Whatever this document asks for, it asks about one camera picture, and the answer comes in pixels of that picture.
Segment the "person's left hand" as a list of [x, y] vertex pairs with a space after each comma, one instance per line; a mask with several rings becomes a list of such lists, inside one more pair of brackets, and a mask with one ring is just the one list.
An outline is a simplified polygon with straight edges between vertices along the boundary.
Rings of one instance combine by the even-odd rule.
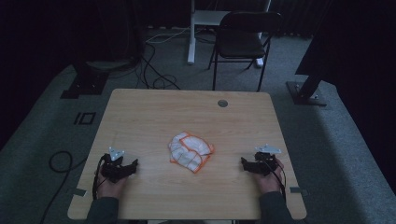
[[115, 198], [119, 199], [123, 190], [125, 188], [126, 182], [128, 178], [125, 177], [119, 180], [117, 183], [113, 183], [107, 180], [105, 177], [102, 176], [101, 173], [98, 173], [97, 179], [97, 198]]

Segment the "person's right hand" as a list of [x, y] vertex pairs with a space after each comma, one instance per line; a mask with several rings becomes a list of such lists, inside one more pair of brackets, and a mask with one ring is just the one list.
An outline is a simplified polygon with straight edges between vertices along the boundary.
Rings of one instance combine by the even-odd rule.
[[269, 175], [263, 176], [259, 174], [253, 174], [253, 178], [258, 185], [261, 194], [266, 194], [269, 192], [280, 192], [282, 186], [282, 176], [281, 172], [284, 168], [283, 163], [276, 159], [277, 167]]

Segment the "white cloth with orange grid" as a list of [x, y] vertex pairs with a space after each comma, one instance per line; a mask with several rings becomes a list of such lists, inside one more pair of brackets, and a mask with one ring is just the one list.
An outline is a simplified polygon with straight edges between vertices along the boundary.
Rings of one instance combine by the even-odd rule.
[[215, 152], [215, 147], [203, 138], [188, 132], [175, 135], [168, 144], [170, 162], [193, 173], [199, 172]]

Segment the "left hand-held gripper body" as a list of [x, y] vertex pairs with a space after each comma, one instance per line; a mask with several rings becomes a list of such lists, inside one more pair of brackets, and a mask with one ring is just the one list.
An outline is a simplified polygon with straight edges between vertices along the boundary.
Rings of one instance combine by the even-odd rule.
[[117, 183], [119, 180], [128, 176], [126, 168], [122, 166], [124, 153], [124, 150], [109, 147], [108, 152], [103, 157], [105, 163], [102, 166], [101, 174], [112, 183]]

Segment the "black slanted stand with base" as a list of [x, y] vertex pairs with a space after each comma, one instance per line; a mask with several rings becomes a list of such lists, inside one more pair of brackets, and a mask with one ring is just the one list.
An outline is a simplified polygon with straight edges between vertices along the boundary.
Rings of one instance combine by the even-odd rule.
[[321, 80], [321, 76], [297, 74], [294, 80], [287, 81], [292, 101], [296, 105], [326, 106], [327, 102], [318, 89]]

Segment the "white desk frame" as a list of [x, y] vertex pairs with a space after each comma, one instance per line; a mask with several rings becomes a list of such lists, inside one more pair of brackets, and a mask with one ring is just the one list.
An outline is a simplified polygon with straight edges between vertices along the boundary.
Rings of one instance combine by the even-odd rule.
[[190, 17], [190, 44], [188, 50], [188, 64], [195, 62], [195, 26], [196, 25], [210, 25], [218, 26], [222, 18], [227, 14], [227, 11], [216, 10], [197, 10], [195, 8], [195, 0], [191, 0], [191, 17]]

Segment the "black stand base plate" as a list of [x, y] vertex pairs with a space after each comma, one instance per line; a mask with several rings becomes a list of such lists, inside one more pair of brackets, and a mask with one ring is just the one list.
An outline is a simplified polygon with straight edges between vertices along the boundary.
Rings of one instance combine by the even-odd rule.
[[73, 63], [77, 74], [68, 90], [63, 91], [62, 99], [77, 99], [80, 95], [101, 95], [109, 73], [98, 71], [85, 62]]

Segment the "black curtain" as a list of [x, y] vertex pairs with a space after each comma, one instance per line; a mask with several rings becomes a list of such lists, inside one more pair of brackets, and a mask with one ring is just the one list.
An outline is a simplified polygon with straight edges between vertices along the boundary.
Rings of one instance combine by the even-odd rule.
[[336, 87], [396, 191], [396, 0], [332, 0], [296, 73]]

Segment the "black folding chair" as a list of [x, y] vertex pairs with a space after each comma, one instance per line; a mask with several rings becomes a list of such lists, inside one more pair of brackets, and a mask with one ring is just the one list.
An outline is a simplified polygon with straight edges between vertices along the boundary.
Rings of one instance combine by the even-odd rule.
[[283, 17], [278, 12], [232, 11], [220, 21], [208, 69], [214, 65], [212, 90], [216, 89], [219, 63], [253, 63], [262, 59], [257, 91], [261, 90], [272, 37]]

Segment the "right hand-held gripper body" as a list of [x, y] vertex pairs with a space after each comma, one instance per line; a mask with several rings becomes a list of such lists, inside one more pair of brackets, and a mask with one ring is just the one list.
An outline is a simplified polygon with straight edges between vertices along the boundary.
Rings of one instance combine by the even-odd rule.
[[260, 147], [255, 147], [256, 153], [255, 158], [255, 174], [269, 175], [273, 172], [278, 163], [276, 161], [276, 154], [280, 154], [281, 150], [277, 147], [269, 146], [265, 144]]

